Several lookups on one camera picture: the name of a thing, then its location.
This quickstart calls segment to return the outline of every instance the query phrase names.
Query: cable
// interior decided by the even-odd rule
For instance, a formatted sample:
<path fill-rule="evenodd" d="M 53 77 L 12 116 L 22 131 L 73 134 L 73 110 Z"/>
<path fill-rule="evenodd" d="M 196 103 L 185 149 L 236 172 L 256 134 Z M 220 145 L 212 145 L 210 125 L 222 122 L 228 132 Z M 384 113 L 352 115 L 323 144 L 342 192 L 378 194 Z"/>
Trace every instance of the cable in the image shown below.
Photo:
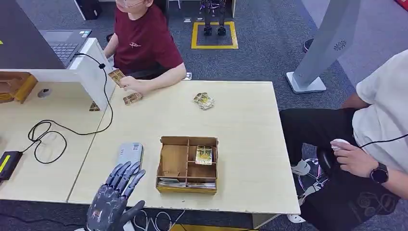
<path fill-rule="evenodd" d="M 168 230 L 166 230 L 166 231 L 170 231 L 170 230 L 173 228 L 173 226 L 177 223 L 177 221 L 180 219 L 180 217 L 182 217 L 183 214 L 184 214 L 186 211 L 183 210 L 183 212 L 181 212 L 181 214 L 177 217 L 177 219 L 176 219 L 175 221 L 172 221 L 172 219 L 171 219 L 171 217 L 170 217 L 170 215 L 169 215 L 168 213 L 161 211 L 161 212 L 159 212 L 159 213 L 156 215 L 156 217 L 155 217 L 155 219 L 154 219 L 154 222 L 153 222 L 153 217 L 147 216 L 147 213 L 146 213 L 144 210 L 141 210 L 141 212 L 144 213 L 145 216 L 146 216 L 146 226 L 145 226 L 145 227 L 141 227 L 141 226 L 137 225 L 137 224 L 136 224 L 136 221 L 135 221 L 135 219 L 136 219 L 137 216 L 135 216 L 135 217 L 133 218 L 133 225 L 136 226 L 137 228 L 139 228 L 139 229 L 141 229 L 141 230 L 143 230 L 143 231 L 147 231 L 147 229 L 149 228 L 150 222 L 152 222 L 153 227 L 154 227 L 154 229 L 155 229 L 156 231 L 162 231 L 162 230 L 159 229 L 159 226 L 157 225 L 157 219 L 158 219 L 158 217 L 159 217 L 160 214 L 165 214 L 165 215 L 168 217 L 168 219 L 161 219 L 161 220 L 168 220 L 168 221 L 170 222 L 169 228 L 168 228 Z"/>
<path fill-rule="evenodd" d="M 185 210 L 183 210 L 183 212 L 177 217 L 177 219 L 176 219 L 175 221 L 172 221 L 171 218 L 170 218 L 170 215 L 169 215 L 168 213 L 166 213 L 166 212 L 163 212 L 163 211 L 162 211 L 162 212 L 159 212 L 159 213 L 156 215 L 156 217 L 149 217 L 149 216 L 147 215 L 147 213 L 146 213 L 144 210 L 141 210 L 141 212 L 143 212 L 143 213 L 145 214 L 145 217 L 146 217 L 146 226 L 145 226 L 145 228 L 144 228 L 144 227 L 141 227 L 141 226 L 137 225 L 137 224 L 136 224 L 136 221 L 135 221 L 135 219 L 136 219 L 137 216 L 135 216 L 135 217 L 133 218 L 133 225 L 136 226 L 137 228 L 139 228 L 139 229 L 141 229 L 141 230 L 143 230 L 143 231 L 147 231 L 147 230 L 148 230 L 148 227 L 149 227 L 149 224 L 150 224 L 150 221 L 151 221 L 152 224 L 153 224 L 153 227 L 154 227 L 154 229 L 155 229 L 156 231 L 162 231 L 162 230 L 160 230 L 160 229 L 158 228 L 158 226 L 157 226 L 157 219 L 159 219 L 158 216 L 159 216 L 161 213 L 164 213 L 164 214 L 167 215 L 168 219 L 166 219 L 166 218 L 160 218 L 160 219 L 161 219 L 161 220 L 168 220 L 168 221 L 170 221 L 170 225 L 169 225 L 170 228 L 169 228 L 168 230 L 166 230 L 166 231 L 170 231 L 170 230 L 173 228 L 173 226 L 176 225 L 176 223 L 177 223 L 177 221 L 180 219 L 180 217 L 184 214 Z M 179 224 L 179 225 L 184 229 L 184 231 L 188 231 L 188 230 L 183 226 L 183 224 Z M 297 231 L 300 231 L 300 230 L 302 229 L 302 227 L 303 227 L 303 223 L 300 223 L 299 229 L 298 229 Z M 240 231 L 273 231 L 273 230 L 259 228 L 259 229 L 246 229 L 246 230 L 240 230 Z"/>
<path fill-rule="evenodd" d="M 367 145 L 369 145 L 369 144 L 373 144 L 373 143 L 386 143 L 386 142 L 396 141 L 396 140 L 402 139 L 402 138 L 407 137 L 407 136 L 408 136 L 408 134 L 405 134 L 405 135 L 403 135 L 403 136 L 397 137 L 397 138 L 395 138 L 395 139 L 387 140 L 387 141 L 373 141 L 373 142 L 364 144 L 364 145 L 361 146 L 360 148 L 364 148 L 365 146 L 367 146 Z"/>
<path fill-rule="evenodd" d="M 78 53 L 78 52 L 75 53 L 75 56 L 81 56 L 81 55 L 85 55 L 85 56 L 91 58 L 92 60 L 94 60 L 94 61 L 99 65 L 99 68 L 102 69 L 103 73 L 105 74 L 105 84 L 103 85 L 103 92 L 104 92 L 104 94 L 105 94 L 105 97 L 106 97 L 106 100 L 107 100 L 107 102 L 108 102 L 109 108 L 111 109 L 111 112 L 112 112 L 112 113 L 111 113 L 111 121 L 109 122 L 109 124 L 108 124 L 104 129 L 99 130 L 99 131 L 95 131 L 95 132 L 89 132 L 89 133 L 79 133 L 79 132 L 76 132 L 76 131 L 74 131 L 74 130 L 72 130 L 72 129 L 70 129 L 70 128 L 67 128 L 67 127 L 65 127 L 65 126 L 63 126 L 63 125 L 61 125 L 61 124 L 55 122 L 54 120 L 50 120 L 50 119 L 44 119 L 44 120 L 39 121 L 39 122 L 36 123 L 36 124 L 31 128 L 31 130 L 28 132 L 28 139 L 29 139 L 30 141 L 32 141 L 33 143 L 32 143 L 30 146 L 28 146 L 26 149 L 24 149 L 24 151 L 21 151 L 21 152 L 22 152 L 22 153 L 26 152 L 26 151 L 27 151 L 28 149 L 30 149 L 34 144 L 37 143 L 36 148 L 34 149 L 34 157 L 35 157 L 35 159 L 36 159 L 38 162 L 40 162 L 40 163 L 42 163 L 42 164 L 51 164 L 51 163 L 57 161 L 57 160 L 64 154 L 64 152 L 65 152 L 65 150 L 66 150 L 66 148 L 67 148 L 67 141 L 66 141 L 66 138 L 64 137 L 64 135 L 61 134 L 61 133 L 59 133 L 59 132 L 57 132 L 57 131 L 50 130 L 52 124 L 58 125 L 58 126 L 64 128 L 64 129 L 66 129 L 66 130 L 68 130 L 68 131 L 70 131 L 70 132 L 72 132 L 72 133 L 74 133 L 74 134 L 76 134 L 76 135 L 79 135 L 79 136 L 88 136 L 88 135 L 97 134 L 97 133 L 100 133 L 100 132 L 103 132 L 103 131 L 107 130 L 107 129 L 110 127 L 110 125 L 112 124 L 112 121 L 113 121 L 113 119 L 114 119 L 114 111 L 113 111 L 113 109 L 112 109 L 111 103 L 109 102 L 109 97 L 108 97 L 108 95 L 107 95 L 107 93 L 106 93 L 106 84 L 107 84 L 107 82 L 108 82 L 108 75 L 107 75 L 107 73 L 106 73 L 106 71 L 105 71 L 105 69 L 104 69 L 104 68 L 106 67 L 105 64 L 101 64 L 100 62 L 98 62 L 98 60 L 94 59 L 94 58 L 93 58 L 92 56 L 90 56 L 90 55 L 87 55 L 87 54 L 84 54 L 84 53 Z M 48 128 L 45 130 L 45 132 L 41 133 L 37 138 L 35 138 L 35 131 L 36 131 L 36 129 L 37 129 L 39 126 L 44 125 L 44 124 L 48 124 Z M 65 143 L 65 144 L 64 144 L 64 149 L 62 150 L 62 152 L 61 152 L 55 159 L 53 159 L 53 160 L 51 160 L 51 161 L 49 161 L 49 162 L 43 162 L 43 161 L 39 160 L 38 157 L 37 157 L 37 149 L 38 149 L 38 147 L 40 146 L 40 144 L 42 143 L 42 140 L 41 140 L 41 139 L 42 139 L 45 135 L 47 135 L 47 134 L 49 134 L 49 133 L 57 133 L 58 135 L 60 135 L 60 136 L 62 137 L 62 139 L 64 140 L 64 143 Z"/>
<path fill-rule="evenodd" d="M 19 218 L 19 217 L 16 217 L 16 216 L 13 216 L 13 215 L 4 214 L 4 213 L 0 213 L 0 216 L 8 217 L 8 218 L 13 218 L 13 219 L 16 219 L 16 220 L 18 220 L 18 221 L 20 221 L 20 222 L 22 222 L 22 223 L 25 223 L 25 224 L 31 224 L 31 223 L 37 223 L 37 222 L 48 221 L 48 222 L 60 224 L 60 225 L 62 225 L 62 226 L 64 226 L 64 227 L 71 227 L 71 226 L 74 226 L 74 227 L 85 227 L 85 225 L 79 225 L 79 224 L 64 224 L 64 223 L 62 223 L 62 222 L 60 222 L 60 221 L 51 220 L 51 219 L 24 220 L 24 219 L 21 219 L 21 218 Z"/>

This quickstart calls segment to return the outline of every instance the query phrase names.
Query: desk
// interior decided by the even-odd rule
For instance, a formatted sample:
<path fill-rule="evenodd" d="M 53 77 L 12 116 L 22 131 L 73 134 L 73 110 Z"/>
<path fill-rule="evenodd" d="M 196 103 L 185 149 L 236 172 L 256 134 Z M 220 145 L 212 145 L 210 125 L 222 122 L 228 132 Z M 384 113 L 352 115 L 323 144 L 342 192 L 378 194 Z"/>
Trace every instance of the desk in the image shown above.
<path fill-rule="evenodd" d="M 214 108 L 202 111 L 192 101 L 208 92 Z M 254 226 L 275 214 L 299 214 L 295 186 L 271 82 L 182 81 L 125 106 L 129 95 L 114 92 L 111 127 L 95 136 L 69 203 L 90 204 L 116 165 L 119 145 L 141 142 L 146 175 L 129 199 L 146 207 L 253 213 Z M 101 126 L 109 122 L 104 115 Z M 218 137 L 216 195 L 159 193 L 155 188 L 161 136 Z"/>
<path fill-rule="evenodd" d="M 46 98 L 38 98 L 37 93 L 42 89 L 52 92 Z M 103 112 L 89 112 L 91 103 L 92 99 L 79 82 L 39 82 L 24 104 L 0 104 L 0 154 L 28 147 L 31 144 L 28 132 L 43 119 L 53 119 L 78 132 L 96 131 Z M 38 134 L 44 131 L 42 129 L 38 128 Z M 34 147 L 27 150 L 10 180 L 1 183 L 0 199 L 66 202 L 94 135 L 78 136 L 55 125 L 51 129 L 65 136 L 68 143 L 65 153 L 56 162 L 44 165 L 35 160 Z M 60 136 L 46 136 L 38 148 L 38 157 L 50 161 L 63 147 Z"/>

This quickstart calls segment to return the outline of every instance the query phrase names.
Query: speaker grille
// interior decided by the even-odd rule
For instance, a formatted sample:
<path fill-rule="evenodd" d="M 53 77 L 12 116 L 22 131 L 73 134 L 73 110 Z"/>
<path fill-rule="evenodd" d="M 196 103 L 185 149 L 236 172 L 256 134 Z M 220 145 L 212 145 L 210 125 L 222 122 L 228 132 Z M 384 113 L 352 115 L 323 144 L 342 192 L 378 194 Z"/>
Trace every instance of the speaker grille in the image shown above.
<path fill-rule="evenodd" d="M 334 46 L 335 51 L 341 51 L 347 46 L 347 41 L 341 40 L 340 42 L 336 43 Z"/>

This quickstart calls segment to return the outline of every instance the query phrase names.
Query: gray device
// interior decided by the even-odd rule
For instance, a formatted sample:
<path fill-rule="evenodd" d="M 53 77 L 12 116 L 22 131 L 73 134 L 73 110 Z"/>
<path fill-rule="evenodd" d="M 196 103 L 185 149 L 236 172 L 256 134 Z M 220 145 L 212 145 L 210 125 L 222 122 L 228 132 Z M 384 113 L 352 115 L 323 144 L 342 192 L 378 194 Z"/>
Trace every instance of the gray device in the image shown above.
<path fill-rule="evenodd" d="M 90 30 L 49 31 L 44 38 L 15 0 L 0 0 L 0 69 L 66 69 L 89 35 L 81 31 Z"/>
<path fill-rule="evenodd" d="M 120 145 L 119 156 L 117 159 L 117 164 L 125 164 L 130 161 L 132 164 L 140 162 L 143 156 L 143 145 L 137 142 L 128 142 Z"/>
<path fill-rule="evenodd" d="M 40 30 L 41 35 L 65 67 L 70 65 L 74 54 L 82 48 L 91 32 L 90 29 Z"/>
<path fill-rule="evenodd" d="M 320 28 L 294 72 L 286 73 L 294 93 L 325 91 L 319 74 L 353 42 L 361 0 L 331 0 Z"/>

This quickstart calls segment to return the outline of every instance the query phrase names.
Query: black wristwatch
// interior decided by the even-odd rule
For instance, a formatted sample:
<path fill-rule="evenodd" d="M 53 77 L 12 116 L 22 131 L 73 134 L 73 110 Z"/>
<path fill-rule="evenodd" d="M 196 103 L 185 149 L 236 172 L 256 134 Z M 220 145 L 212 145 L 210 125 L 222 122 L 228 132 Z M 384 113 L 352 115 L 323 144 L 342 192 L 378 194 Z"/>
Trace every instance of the black wristwatch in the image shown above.
<path fill-rule="evenodd" d="M 370 178 L 379 184 L 384 184 L 388 181 L 387 166 L 378 162 L 378 167 L 373 169 L 370 173 Z"/>

